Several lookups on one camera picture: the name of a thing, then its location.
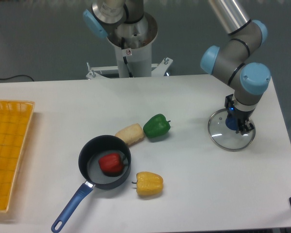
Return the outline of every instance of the red bell pepper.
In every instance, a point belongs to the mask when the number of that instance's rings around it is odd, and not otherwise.
[[[101,171],[107,176],[118,176],[124,169],[122,158],[118,153],[101,157],[98,161]]]

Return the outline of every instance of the black cable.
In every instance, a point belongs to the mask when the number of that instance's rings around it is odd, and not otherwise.
[[[125,38],[122,37],[122,40],[121,40],[121,49],[123,50],[124,49],[124,43],[125,43]],[[132,75],[131,71],[130,71],[130,68],[128,66],[128,62],[127,62],[127,58],[126,56],[123,57],[123,60],[124,60],[124,63],[126,65],[126,68],[127,68],[127,71],[128,71],[128,74],[129,74],[129,77],[130,78],[133,78],[134,76]]]
[[[9,78],[0,78],[0,80],[8,80],[8,79],[13,79],[13,78],[17,78],[17,77],[27,77],[27,78],[30,78],[34,82],[34,79],[26,74],[19,74],[19,75],[15,75],[15,76],[12,76]]]

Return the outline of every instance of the yellow basket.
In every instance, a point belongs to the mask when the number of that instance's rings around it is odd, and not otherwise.
[[[0,100],[0,212],[7,212],[34,102]]]

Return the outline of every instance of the saucepan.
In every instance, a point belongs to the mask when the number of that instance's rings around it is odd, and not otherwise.
[[[110,153],[118,153],[124,163],[122,173],[115,177],[106,176],[100,169],[98,160]],[[93,138],[82,148],[79,155],[79,169],[86,179],[71,198],[67,206],[58,216],[51,227],[52,232],[58,233],[67,223],[80,202],[93,190],[113,189],[120,186],[129,176],[131,154],[128,146],[122,139],[112,135],[102,135]]]

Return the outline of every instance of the blue joint cap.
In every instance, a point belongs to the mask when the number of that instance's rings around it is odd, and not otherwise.
[[[200,67],[210,75],[212,74],[214,63],[215,60],[217,59],[219,49],[220,47],[214,45],[211,46],[204,53],[202,60],[200,61]]]
[[[271,80],[270,70],[261,63],[250,63],[241,72],[241,84],[252,95],[262,95]]]
[[[257,24],[259,26],[259,28],[261,29],[261,32],[262,32],[262,42],[261,42],[261,44],[263,44],[264,41],[266,40],[267,34],[268,34],[266,26],[265,26],[265,24],[263,24],[259,20],[253,20],[252,22],[254,22],[255,24]]]
[[[95,19],[89,10],[83,12],[83,19],[87,27],[99,38],[106,38],[108,36],[106,30],[101,26],[101,24]]]

